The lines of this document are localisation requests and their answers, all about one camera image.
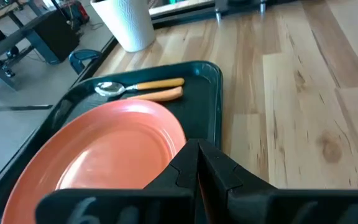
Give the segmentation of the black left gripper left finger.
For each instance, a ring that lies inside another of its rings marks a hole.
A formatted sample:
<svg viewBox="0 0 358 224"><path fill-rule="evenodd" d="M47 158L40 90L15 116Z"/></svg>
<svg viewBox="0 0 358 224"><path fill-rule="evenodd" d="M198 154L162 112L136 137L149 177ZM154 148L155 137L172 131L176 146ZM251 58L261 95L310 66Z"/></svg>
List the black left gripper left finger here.
<svg viewBox="0 0 358 224"><path fill-rule="evenodd" d="M63 189L36 206L36 224L194 224L198 140L144 189Z"/></svg>

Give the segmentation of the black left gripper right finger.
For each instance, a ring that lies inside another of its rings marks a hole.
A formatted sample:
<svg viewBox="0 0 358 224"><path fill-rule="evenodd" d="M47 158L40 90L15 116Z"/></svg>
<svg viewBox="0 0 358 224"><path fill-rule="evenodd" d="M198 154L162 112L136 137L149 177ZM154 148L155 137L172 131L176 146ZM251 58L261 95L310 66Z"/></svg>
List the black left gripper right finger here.
<svg viewBox="0 0 358 224"><path fill-rule="evenodd" d="M358 190L278 189L200 140L199 178L215 224L358 224Z"/></svg>

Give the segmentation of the fork with wooden handle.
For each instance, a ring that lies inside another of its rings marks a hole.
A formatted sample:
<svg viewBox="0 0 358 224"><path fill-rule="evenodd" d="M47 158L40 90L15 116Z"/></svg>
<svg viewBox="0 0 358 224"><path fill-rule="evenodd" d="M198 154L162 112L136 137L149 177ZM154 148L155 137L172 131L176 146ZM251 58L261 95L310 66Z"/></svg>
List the fork with wooden handle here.
<svg viewBox="0 0 358 224"><path fill-rule="evenodd" d="M144 95L137 95L129 97L129 99L137 100L149 100L149 101L170 101L177 98L180 98L183 95L183 88L181 86L172 88L169 90L158 91L153 93L148 93Z"/></svg>

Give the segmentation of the spoon with wooden handle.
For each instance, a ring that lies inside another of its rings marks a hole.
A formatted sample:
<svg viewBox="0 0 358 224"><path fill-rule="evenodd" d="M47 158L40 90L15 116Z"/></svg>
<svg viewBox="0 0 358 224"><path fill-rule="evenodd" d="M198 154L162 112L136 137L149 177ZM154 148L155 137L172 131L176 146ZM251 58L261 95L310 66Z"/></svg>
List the spoon with wooden handle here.
<svg viewBox="0 0 358 224"><path fill-rule="evenodd" d="M119 96L126 91L178 87L182 86L184 83L184 78L171 78L152 82L143 82L130 86L124 86L123 84L117 82L101 82L95 86L94 90L101 96Z"/></svg>

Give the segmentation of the orange plate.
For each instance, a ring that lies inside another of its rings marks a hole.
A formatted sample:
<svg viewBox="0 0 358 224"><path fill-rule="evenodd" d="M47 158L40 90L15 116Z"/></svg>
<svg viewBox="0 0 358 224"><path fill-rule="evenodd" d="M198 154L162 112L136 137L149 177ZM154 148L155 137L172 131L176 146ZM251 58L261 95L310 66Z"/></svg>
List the orange plate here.
<svg viewBox="0 0 358 224"><path fill-rule="evenodd" d="M143 189L186 143L179 121L147 100L98 106L56 132L18 178L1 224L35 224L35 208L60 189Z"/></svg>

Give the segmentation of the dark rectangular tray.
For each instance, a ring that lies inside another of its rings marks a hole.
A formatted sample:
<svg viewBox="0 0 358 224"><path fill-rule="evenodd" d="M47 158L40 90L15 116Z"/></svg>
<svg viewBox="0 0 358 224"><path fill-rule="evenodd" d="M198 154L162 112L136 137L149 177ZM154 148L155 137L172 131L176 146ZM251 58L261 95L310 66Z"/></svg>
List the dark rectangular tray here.
<svg viewBox="0 0 358 224"><path fill-rule="evenodd" d="M207 61L183 62L111 73L101 78L91 78L89 72L83 72L73 88L50 106L46 118L0 168L0 223L14 184L41 146L76 117L110 101L94 91L98 82L112 81L128 86L166 78L185 79L183 96L164 103L164 106L177 117L186 137L206 139L221 147L223 75L217 65Z"/></svg>

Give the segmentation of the black floor strip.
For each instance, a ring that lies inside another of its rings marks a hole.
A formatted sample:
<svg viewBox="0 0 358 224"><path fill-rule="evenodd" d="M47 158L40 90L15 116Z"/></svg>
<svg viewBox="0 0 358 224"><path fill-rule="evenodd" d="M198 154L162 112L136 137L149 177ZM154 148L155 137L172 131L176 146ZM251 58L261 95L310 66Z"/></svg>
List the black floor strip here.
<svg viewBox="0 0 358 224"><path fill-rule="evenodd" d="M0 106L0 111L49 110L52 107L53 107L53 105Z"/></svg>

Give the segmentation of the blue chair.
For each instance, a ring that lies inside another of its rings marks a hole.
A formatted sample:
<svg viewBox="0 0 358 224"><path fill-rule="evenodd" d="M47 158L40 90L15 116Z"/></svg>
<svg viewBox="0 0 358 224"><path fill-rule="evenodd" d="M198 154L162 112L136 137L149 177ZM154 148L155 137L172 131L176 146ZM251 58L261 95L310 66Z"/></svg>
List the blue chair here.
<svg viewBox="0 0 358 224"><path fill-rule="evenodd" d="M97 61L101 57L102 53L97 50L82 49L73 51L68 59L69 63L74 69L75 73L79 75L85 68L84 61L89 61L89 65Z"/></svg>

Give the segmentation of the white patterned plant pot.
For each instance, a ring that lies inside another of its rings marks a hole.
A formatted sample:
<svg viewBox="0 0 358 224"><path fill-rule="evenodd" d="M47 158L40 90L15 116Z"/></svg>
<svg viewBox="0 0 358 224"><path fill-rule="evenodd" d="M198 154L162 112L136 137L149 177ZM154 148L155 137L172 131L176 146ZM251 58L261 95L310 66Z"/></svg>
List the white patterned plant pot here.
<svg viewBox="0 0 358 224"><path fill-rule="evenodd" d="M156 38L147 0L90 0L126 52L147 48Z"/></svg>

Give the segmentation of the black computer case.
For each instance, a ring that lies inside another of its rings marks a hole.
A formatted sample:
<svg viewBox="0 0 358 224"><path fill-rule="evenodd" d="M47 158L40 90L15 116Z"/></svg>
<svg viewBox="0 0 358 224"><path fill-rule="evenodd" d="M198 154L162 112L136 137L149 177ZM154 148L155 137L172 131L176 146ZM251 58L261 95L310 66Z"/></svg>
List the black computer case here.
<svg viewBox="0 0 358 224"><path fill-rule="evenodd" d="M80 43L60 11L48 12L33 23L32 44L48 64L62 63Z"/></svg>

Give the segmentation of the red object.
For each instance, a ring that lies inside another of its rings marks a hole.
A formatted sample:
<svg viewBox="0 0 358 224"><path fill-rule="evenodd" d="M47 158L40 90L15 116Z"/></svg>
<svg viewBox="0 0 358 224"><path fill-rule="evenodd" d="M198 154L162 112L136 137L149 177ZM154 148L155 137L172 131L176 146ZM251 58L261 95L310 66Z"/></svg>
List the red object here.
<svg viewBox="0 0 358 224"><path fill-rule="evenodd" d="M62 9L68 14L73 27L79 27L89 22L90 17L85 11L82 3L77 0L68 1L63 4Z"/></svg>

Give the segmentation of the grey desk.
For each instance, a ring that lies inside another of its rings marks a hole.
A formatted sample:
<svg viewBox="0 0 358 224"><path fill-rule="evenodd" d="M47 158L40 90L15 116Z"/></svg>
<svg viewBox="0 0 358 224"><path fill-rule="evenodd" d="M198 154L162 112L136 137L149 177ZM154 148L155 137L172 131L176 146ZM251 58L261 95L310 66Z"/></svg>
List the grey desk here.
<svg viewBox="0 0 358 224"><path fill-rule="evenodd" d="M7 77L6 72L23 57L25 57L29 52L36 50L41 56L46 60L51 53L48 53L49 47L47 43L41 38L37 33L37 27L44 22L48 16L52 15L53 12L49 11L44 14L40 14L38 17L33 19L27 24L22 24L21 21L14 15L13 12L8 11L8 16L19 26L19 29L7 36L4 40L0 41L0 56L6 53L8 50L11 50L23 39L27 39L30 42L30 46L24 50L21 50L18 55L12 59L7 59L0 64L0 82L4 82L7 86L13 90L16 88L15 84Z"/></svg>

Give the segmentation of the black table end rail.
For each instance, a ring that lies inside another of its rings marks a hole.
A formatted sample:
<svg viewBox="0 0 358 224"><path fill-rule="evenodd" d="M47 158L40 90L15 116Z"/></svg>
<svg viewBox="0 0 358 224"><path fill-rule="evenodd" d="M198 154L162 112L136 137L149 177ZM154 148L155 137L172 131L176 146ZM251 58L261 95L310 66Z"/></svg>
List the black table end rail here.
<svg viewBox="0 0 358 224"><path fill-rule="evenodd" d="M151 16L154 29L215 18L218 22L231 14L254 12L264 14L268 7L297 0L211 0L157 12Z"/></svg>

